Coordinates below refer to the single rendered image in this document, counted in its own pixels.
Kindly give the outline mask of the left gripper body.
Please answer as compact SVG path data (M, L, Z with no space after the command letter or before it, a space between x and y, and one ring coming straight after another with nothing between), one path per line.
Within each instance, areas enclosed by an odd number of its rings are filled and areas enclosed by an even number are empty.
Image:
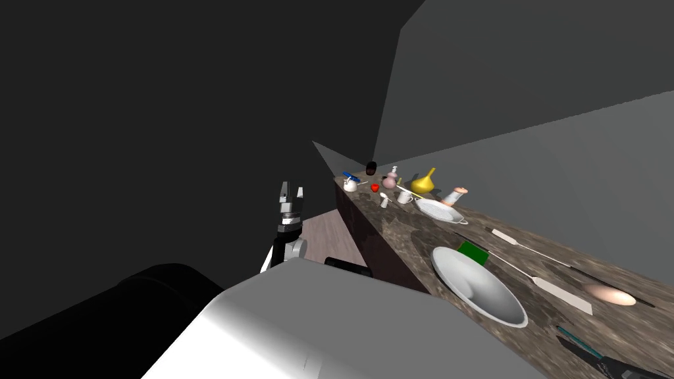
M303 196L280 196L280 224L300 224Z

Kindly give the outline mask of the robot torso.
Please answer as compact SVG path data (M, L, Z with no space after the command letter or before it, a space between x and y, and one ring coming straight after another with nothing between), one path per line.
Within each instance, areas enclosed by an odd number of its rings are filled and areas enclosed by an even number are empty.
M142 379L546 379L449 302L291 259L210 301Z

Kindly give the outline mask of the yellow long-necked vase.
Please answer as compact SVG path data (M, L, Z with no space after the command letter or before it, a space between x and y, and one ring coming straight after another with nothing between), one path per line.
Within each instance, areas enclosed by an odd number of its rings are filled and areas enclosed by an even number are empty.
M429 193L432 191L436 186L434 186L434 183L432 182L432 174L436 170L436 167L432 167L426 174L425 176L421 176L418 179L412 181L410 183L409 188L412 192L423 194L423 193Z

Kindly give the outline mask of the white oval dish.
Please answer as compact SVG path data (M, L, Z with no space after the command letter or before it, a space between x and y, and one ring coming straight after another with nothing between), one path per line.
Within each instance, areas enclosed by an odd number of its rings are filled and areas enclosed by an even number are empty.
M452 224L468 224L468 221L461 213L440 201L419 198L414 200L414 203L424 215L432 219Z

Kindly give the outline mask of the white and tan bottle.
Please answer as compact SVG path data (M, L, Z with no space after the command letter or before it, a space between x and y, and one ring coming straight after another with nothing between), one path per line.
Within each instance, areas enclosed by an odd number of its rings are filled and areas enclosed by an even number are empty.
M465 195L466 193L468 193L468 190L467 190L466 188L463 188L463 187L456 187L456 188L453 189L453 191L452 191L449 195L445 196L445 197L441 200L441 202L443 202L443 204L445 204L445 205L447 205L447 206L449 206L449 207L453 207L453 205L455 204L455 202L456 202L462 195Z

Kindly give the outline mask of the green sponge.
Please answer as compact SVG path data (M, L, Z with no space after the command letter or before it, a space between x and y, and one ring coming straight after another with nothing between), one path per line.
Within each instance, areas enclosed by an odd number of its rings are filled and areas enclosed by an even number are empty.
M466 255L480 266L484 266L490 256L489 252L469 241L463 241L457 248L457 251Z

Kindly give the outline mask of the large white bowl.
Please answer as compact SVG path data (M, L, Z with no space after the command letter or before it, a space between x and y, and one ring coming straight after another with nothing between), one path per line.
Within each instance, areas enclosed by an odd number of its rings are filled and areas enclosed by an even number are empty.
M513 328L528 325L521 302L486 268L449 247L434 248L430 259L443 283L479 314Z

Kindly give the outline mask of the white spatula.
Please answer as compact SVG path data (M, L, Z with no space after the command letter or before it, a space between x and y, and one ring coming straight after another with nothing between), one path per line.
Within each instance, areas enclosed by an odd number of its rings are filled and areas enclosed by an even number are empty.
M573 295L572 293L569 293L568 291L560 288L559 286L557 286L557 285L555 285L555 284L553 284L549 281L546 281L543 278L539 278L539 277L531 276L531 275L527 274L526 272L524 272L520 268L517 268L515 265L509 263L508 261L506 261L505 259L503 259L499 255L497 255L497 254L495 254L491 251L489 251L489 254L490 254L491 257L495 257L495 258L501 260L501 262L507 264L511 268L515 269L517 272L520 272L522 275L526 276L535 286L542 289L546 293L549 293L549 294L553 295L554 297L566 302L567 304L569 304L569 305L571 305L575 308L578 308L579 310L581 310L582 312L584 312L588 315L594 314L592 305L589 302L585 301L584 299L582 299L582 298L580 298L576 295Z

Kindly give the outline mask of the teal thin stick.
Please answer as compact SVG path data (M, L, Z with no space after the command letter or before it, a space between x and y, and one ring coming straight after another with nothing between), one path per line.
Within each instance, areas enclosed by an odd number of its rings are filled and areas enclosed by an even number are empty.
M587 345L585 342L580 340L578 337L574 336L572 333L568 332L566 329L563 327L557 325L556 329L560 331L564 336L566 336L568 339L570 339L575 345L578 345L597 359L602 359L604 356L597 352L595 349L591 348L589 345Z

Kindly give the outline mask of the pale egg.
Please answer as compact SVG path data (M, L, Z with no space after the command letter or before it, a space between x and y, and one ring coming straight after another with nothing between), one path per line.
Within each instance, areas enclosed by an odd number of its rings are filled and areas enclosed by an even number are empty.
M621 306L636 304L636 299L633 296L613 287L600 284L584 284L582 287L586 293L601 301Z

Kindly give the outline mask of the black knife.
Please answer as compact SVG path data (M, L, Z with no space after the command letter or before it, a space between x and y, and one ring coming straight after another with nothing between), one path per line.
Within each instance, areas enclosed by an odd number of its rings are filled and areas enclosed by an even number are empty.
M583 348L560 336L556 336L556 338L564 348L581 358L585 363L589 364L607 379L674 379L674 377L667 376L664 373L652 372L637 366L631 366L628 363L618 361L608 356L599 359L593 354L585 351Z

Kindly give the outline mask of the white-handled dark knife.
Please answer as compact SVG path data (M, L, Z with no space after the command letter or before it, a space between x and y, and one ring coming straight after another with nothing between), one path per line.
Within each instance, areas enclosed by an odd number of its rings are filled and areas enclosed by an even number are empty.
M512 245L521 246L521 247L523 247L523 248L525 248L525 249L528 249L529 251L532 251L533 253L536 253L536 254L538 254L538 255L544 257L545 259L549 259L549 260L554 261L554 262L556 262L556 263L558 263L558 264L560 264L560 265L566 266L567 268L570 268L571 270L574 270L575 272L578 272L579 274L582 274L583 276L586 276L587 278L590 278L590 279L594 280L595 282L597 282L597 285L605 285L605 286L613 287L613 288L616 288L616 289L619 289L619 290L623 291L622 289L620 289L620 288L618 288L618 287L615 287L615 286L611 285L610 283L605 282L605 281L603 281L603 280L601 280L601 279L599 279L599 278L597 278L597 277L595 277L595 276L593 276L593 275L591 275L591 274L588 274L588 273L586 273L586 272L584 272L584 271L582 271L582 270L580 270L580 269L578 269L578 268L575 268L575 267L573 267L573 266L571 266L571 265L569 265L569 264L567 264L567 263L564 263L564 262L559 261L559 260L557 260L557 259L555 259L555 258L549 257L548 255L545 255L545 254L543 254L543 253L541 253L541 252L538 252L538 251L536 251L536 250L534 250L534 249L531 249L530 247L527 247L527 246L525 246L525 245L519 243L516 239L514 239L513 237L511 237L511 236L509 236L509 235L507 235L507 234L501 232L500 230L497 230L497 229L494 229L494 228L488 228L488 231L489 231L491 234L494 234L495 236L501 238L502 240L504 240L504 241L506 241L506 242L508 242L508 243L510 243L510 244L512 244ZM634 296L634 295L631 295L631 296L633 296L633 297L636 299L636 303L641 303L641 304L646 305L646 306L651 307L651 308L654 308L654 307L655 307L655 305L651 304L650 302L648 302L648 301L646 301L646 300L643 300L643 299L641 299L641 298L639 298L639 297L637 297L637 296Z

